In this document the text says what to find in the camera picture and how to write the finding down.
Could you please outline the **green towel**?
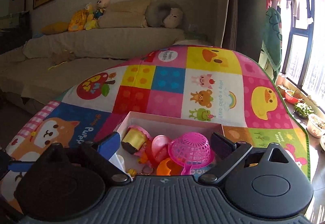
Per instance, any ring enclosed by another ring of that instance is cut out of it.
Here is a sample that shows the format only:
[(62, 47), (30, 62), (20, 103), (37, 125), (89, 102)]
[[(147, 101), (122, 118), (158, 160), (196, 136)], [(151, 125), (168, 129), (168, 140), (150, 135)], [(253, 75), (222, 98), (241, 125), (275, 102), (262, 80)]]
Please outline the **green towel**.
[(270, 7), (265, 12), (262, 45), (258, 64), (275, 83), (282, 65), (282, 21), (280, 12)]

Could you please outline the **yellow plush toy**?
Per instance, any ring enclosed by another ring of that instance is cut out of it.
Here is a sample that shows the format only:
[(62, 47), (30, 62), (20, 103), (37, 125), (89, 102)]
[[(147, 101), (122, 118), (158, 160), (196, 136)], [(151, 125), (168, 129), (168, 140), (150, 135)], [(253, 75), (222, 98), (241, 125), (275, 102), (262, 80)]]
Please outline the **yellow plush toy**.
[(84, 9), (75, 12), (70, 22), (59, 21), (47, 25), (41, 29), (44, 35), (60, 34), (63, 32), (77, 32), (82, 30), (97, 29), (98, 22), (94, 18), (94, 8), (91, 3), (87, 4)]

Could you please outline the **pink cardboard box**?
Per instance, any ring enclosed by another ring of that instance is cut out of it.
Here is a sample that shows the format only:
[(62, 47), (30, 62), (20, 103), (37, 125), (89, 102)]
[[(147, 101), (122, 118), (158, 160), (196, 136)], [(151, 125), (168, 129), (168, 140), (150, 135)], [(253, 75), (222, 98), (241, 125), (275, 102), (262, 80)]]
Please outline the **pink cardboard box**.
[[(129, 126), (138, 125), (144, 128), (151, 136), (165, 135), (171, 141), (177, 139), (188, 132), (197, 132), (204, 135), (210, 144), (211, 135), (214, 132), (223, 134), (223, 127), (217, 123), (201, 122), (189, 119), (179, 119), (164, 117), (160, 115), (145, 114), (138, 112), (129, 112), (122, 123), (117, 127), (117, 132), (120, 134), (121, 141), (124, 138)], [(145, 153), (146, 143), (142, 148), (131, 155), (123, 149), (121, 143), (117, 154), (121, 155), (125, 160), (126, 173), (130, 168), (136, 169), (138, 172), (145, 166), (150, 166)]]

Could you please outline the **gold pudding cup toy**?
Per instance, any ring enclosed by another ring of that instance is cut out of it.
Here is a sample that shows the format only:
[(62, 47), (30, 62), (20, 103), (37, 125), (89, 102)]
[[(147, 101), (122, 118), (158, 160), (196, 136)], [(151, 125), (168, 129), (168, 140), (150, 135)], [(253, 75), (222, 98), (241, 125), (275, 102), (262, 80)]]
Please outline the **gold pudding cup toy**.
[(149, 139), (151, 139), (151, 136), (144, 128), (138, 125), (131, 125), (127, 129), (121, 145), (125, 151), (134, 155)]

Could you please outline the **pink plastic toy basket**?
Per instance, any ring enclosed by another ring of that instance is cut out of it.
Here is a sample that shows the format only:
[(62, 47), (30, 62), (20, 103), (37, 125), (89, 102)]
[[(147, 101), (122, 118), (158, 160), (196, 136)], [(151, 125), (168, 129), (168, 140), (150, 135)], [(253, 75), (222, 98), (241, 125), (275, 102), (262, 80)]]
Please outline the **pink plastic toy basket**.
[(188, 132), (168, 144), (171, 160), (183, 168), (182, 175), (208, 166), (215, 159), (208, 139), (197, 132)]

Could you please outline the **colourful cartoon play mat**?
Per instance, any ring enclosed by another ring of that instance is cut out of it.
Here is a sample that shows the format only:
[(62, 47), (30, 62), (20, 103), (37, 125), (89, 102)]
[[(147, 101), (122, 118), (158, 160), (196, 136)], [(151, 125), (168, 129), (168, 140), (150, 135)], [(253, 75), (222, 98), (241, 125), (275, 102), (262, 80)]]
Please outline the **colourful cartoon play mat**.
[(129, 61), (81, 58), (50, 66), (27, 57), (1, 68), (1, 90), (43, 100), (7, 145), (35, 160), (48, 145), (99, 141), (129, 112), (221, 124), (225, 136), (254, 147), (279, 143), (310, 175), (309, 138), (275, 83), (252, 59), (204, 46), (171, 46)]

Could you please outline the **black red doll keychain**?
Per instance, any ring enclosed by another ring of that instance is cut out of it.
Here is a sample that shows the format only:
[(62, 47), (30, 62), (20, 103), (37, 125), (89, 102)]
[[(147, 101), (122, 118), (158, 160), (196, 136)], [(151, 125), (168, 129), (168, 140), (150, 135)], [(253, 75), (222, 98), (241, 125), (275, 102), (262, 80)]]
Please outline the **black red doll keychain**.
[(127, 173), (134, 178), (135, 176), (151, 176), (155, 172), (154, 168), (145, 165), (139, 172), (134, 169), (130, 168)]

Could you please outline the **red plastic lid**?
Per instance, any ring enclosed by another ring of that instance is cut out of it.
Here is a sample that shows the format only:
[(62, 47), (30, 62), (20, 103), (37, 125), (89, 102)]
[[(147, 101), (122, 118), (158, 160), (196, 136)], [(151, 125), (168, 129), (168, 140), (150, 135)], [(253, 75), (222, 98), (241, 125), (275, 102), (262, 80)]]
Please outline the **red plastic lid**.
[(145, 153), (151, 168), (157, 168), (161, 161), (169, 157), (170, 142), (171, 140), (165, 135), (157, 135), (146, 141)]

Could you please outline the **blue tissue packet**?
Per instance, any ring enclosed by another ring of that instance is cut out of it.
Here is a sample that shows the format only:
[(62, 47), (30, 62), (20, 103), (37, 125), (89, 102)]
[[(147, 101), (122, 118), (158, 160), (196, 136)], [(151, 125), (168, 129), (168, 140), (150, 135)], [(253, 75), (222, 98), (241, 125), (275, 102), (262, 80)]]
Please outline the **blue tissue packet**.
[(215, 163), (211, 163), (207, 165), (206, 167), (202, 168), (196, 168), (196, 169), (191, 169), (191, 175), (194, 176), (195, 180), (198, 180), (198, 178), (202, 175), (211, 170), (215, 166)]

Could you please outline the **white charger plug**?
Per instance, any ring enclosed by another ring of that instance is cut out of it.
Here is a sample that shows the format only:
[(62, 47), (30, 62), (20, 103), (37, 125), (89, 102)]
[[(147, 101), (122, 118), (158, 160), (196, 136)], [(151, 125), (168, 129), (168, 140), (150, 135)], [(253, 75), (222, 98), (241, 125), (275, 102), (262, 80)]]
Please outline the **white charger plug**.
[(122, 172), (126, 172), (125, 160), (121, 155), (114, 153), (109, 159), (109, 162), (116, 166)]

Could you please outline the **beige sofa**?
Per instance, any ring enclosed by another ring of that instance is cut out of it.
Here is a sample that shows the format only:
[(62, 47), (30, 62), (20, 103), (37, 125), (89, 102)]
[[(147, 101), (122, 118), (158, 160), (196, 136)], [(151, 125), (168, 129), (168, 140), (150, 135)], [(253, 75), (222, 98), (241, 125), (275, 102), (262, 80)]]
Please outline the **beige sofa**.
[(1, 93), (35, 114), (84, 79), (171, 45), (208, 45), (181, 29), (122, 27), (43, 35), (1, 54)]

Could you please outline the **grey neck pillow bear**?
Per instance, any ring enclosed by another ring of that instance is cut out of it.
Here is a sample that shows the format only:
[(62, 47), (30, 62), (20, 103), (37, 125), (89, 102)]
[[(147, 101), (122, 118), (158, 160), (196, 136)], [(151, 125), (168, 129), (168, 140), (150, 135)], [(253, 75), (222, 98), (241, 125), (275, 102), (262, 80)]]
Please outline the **grey neck pillow bear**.
[(176, 29), (183, 24), (183, 11), (171, 0), (155, 0), (146, 9), (145, 19), (150, 27)]

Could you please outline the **cartoon boy doll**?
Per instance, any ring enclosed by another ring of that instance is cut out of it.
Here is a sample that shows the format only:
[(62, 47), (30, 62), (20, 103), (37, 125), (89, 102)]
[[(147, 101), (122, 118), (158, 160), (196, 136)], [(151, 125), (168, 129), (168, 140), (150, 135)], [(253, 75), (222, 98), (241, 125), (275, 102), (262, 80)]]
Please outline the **cartoon boy doll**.
[(94, 12), (93, 18), (93, 29), (98, 27), (98, 18), (101, 17), (106, 8), (108, 7), (110, 0), (98, 0), (96, 5), (96, 11)]

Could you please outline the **beige cushion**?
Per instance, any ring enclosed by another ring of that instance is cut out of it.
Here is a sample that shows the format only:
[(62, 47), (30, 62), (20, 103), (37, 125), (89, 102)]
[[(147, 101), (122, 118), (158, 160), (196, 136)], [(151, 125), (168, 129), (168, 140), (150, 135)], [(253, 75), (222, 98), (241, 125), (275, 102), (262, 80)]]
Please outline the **beige cushion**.
[(98, 19), (99, 28), (147, 27), (145, 12), (152, 0), (124, 0), (111, 3)]

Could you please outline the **orange plastic toy piece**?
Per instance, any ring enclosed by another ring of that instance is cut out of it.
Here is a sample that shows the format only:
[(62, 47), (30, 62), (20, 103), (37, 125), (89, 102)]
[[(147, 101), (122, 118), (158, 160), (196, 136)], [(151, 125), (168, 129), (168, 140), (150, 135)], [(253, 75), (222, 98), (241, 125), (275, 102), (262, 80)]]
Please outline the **orange plastic toy piece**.
[(156, 169), (157, 176), (179, 176), (183, 167), (173, 162), (171, 158), (161, 161)]

